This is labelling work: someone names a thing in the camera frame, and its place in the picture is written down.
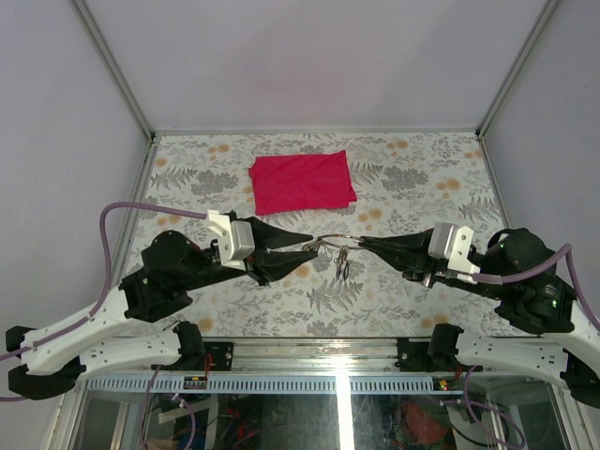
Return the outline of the bunch of metal keys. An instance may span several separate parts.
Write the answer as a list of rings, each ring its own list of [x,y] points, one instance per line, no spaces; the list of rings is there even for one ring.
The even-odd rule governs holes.
[[[350,250],[347,247],[342,247],[339,250],[337,258],[335,259],[336,264],[336,281],[346,281],[350,272],[350,261],[349,261]]]

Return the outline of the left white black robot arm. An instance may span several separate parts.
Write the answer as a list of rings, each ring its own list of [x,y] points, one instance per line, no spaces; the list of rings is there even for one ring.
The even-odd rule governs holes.
[[[207,221],[215,236],[207,247],[180,232],[162,232],[142,252],[142,267],[105,286],[95,304],[46,327],[8,329],[7,352],[20,360],[7,374],[11,400],[54,398],[99,373],[137,366],[206,373],[211,358],[195,323],[181,321],[145,337],[124,334],[189,307],[193,291],[241,277],[266,286],[318,255],[297,249],[312,235],[255,217],[211,211]]]

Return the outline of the silver wire keyring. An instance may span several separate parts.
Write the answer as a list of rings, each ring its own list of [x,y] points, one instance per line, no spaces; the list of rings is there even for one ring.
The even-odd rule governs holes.
[[[343,233],[329,233],[316,236],[313,240],[305,243],[302,250],[305,252],[317,252],[322,250],[362,250],[360,244],[363,239]]]

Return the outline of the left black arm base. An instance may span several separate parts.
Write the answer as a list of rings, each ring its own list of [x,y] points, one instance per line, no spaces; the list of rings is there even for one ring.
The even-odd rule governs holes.
[[[179,339],[179,358],[172,370],[231,371],[234,344],[230,341],[205,341],[196,324],[180,322],[174,327]]]

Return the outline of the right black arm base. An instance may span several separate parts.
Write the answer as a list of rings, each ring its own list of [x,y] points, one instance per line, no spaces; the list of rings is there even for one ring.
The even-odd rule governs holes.
[[[460,368],[481,367],[474,360],[468,362],[466,352],[458,348],[458,339],[464,330],[450,323],[438,323],[427,339],[397,337],[395,367],[401,372],[457,372]]]

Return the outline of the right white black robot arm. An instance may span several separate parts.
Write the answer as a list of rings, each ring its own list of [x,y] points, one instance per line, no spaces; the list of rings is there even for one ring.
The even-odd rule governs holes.
[[[496,301],[495,313],[527,334],[556,344],[509,342],[484,337],[451,323],[435,325],[428,342],[397,342],[403,371],[492,368],[551,383],[589,407],[599,405],[599,320],[576,280],[556,273],[569,246],[558,251],[525,228],[492,235],[485,253],[473,245],[473,229],[438,223],[425,232],[360,239],[408,281],[435,284]]]

